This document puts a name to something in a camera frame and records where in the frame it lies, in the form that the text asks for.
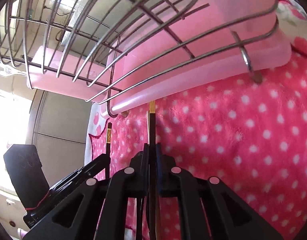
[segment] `cable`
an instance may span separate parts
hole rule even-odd
[[[47,7],[47,6],[44,6],[44,9],[52,10],[52,8],[49,8],[49,7]],[[56,12],[56,14],[59,15],[59,16],[65,16],[65,15],[68,15],[68,14],[71,14],[71,13],[74,13],[74,11],[73,11],[73,12],[70,12],[70,13],[65,13],[65,14],[62,14],[62,15]]]

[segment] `pink floral fabric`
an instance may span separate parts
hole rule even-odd
[[[156,141],[194,176],[221,178],[288,240],[307,220],[307,59],[293,53],[285,66],[261,73],[261,85],[242,74],[156,100]],[[147,110],[109,119],[111,176],[148,141]],[[93,158],[105,153],[106,135],[98,135]],[[175,199],[160,200],[162,239],[181,239],[177,208]]]

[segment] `white wall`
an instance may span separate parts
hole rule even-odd
[[[6,199],[15,202],[15,204],[8,205]],[[29,230],[22,219],[25,213],[26,211],[17,197],[0,191],[0,222],[10,236],[18,238],[17,228],[22,228],[26,231]],[[12,227],[9,224],[11,220],[15,222],[16,227]]]
[[[14,95],[32,100],[36,89],[29,89],[26,85],[26,77],[24,76],[11,76],[2,77],[0,76],[0,90]]]

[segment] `black device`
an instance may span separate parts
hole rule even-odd
[[[109,156],[102,154],[54,185],[48,197],[25,215],[26,223],[31,221],[28,224],[31,230],[24,240],[122,240],[128,198],[137,199],[136,240],[142,240],[144,201],[150,193],[151,149],[156,154],[159,196],[178,198],[182,240],[283,239],[219,178],[195,178],[177,167],[173,157],[164,155],[160,144],[155,147],[145,144],[143,151],[131,159],[129,167],[110,179],[93,178],[109,166]],[[20,199],[25,202],[28,197]],[[148,205],[147,213],[148,221],[155,216]]]

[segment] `gold tip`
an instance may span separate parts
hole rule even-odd
[[[107,129],[107,143],[110,143],[111,142],[111,129],[108,128]]]
[[[155,101],[151,101],[149,103],[149,113],[150,114],[155,114],[156,113],[156,103],[155,103]]]

